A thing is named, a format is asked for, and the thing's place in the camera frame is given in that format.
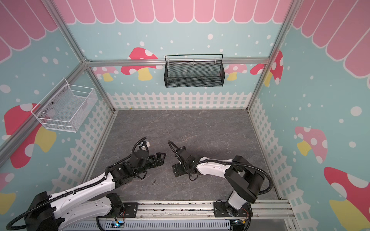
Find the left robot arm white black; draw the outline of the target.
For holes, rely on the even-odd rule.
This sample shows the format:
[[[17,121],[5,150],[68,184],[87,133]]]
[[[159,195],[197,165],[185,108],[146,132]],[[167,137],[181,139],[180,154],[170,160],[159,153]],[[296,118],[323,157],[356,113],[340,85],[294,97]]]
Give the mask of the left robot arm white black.
[[[106,168],[98,177],[63,193],[38,194],[25,216],[28,231],[60,231],[66,226],[89,218],[125,217],[127,209],[112,190],[144,179],[148,169],[164,164],[166,154],[150,155],[139,149],[120,163]]]

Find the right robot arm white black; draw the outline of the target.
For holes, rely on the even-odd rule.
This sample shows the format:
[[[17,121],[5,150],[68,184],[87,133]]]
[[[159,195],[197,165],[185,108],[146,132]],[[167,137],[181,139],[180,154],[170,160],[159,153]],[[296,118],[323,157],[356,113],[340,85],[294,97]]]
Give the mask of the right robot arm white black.
[[[254,203],[259,195],[272,189],[270,176],[241,156],[216,160],[191,155],[184,146],[176,146],[172,151],[179,161],[172,167],[175,177],[188,175],[191,181],[195,181],[201,175],[212,175],[228,181],[233,191],[224,202],[223,210],[230,216],[251,215],[247,206]]]

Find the black mesh wall basket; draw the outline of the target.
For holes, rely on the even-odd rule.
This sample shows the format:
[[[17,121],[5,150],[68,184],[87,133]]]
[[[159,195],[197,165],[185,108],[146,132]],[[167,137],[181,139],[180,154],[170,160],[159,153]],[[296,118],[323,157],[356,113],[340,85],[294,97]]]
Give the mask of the black mesh wall basket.
[[[166,55],[164,83],[167,88],[222,87],[225,70],[222,54]]]

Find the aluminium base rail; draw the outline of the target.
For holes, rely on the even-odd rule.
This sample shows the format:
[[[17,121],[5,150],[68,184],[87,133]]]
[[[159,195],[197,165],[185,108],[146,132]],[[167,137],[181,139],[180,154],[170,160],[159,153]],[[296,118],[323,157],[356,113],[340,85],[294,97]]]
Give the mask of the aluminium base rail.
[[[243,205],[233,212],[222,201],[139,201],[125,202],[115,211],[108,199],[87,202],[61,216],[60,228],[98,218],[125,221],[130,219],[294,219],[293,210],[286,200],[260,200]]]

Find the white mesh wall basket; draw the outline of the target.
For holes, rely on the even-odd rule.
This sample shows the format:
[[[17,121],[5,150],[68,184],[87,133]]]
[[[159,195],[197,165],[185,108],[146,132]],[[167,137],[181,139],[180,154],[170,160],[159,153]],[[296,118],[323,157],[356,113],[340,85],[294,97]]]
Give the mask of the white mesh wall basket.
[[[76,133],[98,101],[94,88],[69,84],[66,79],[31,110],[47,130]]]

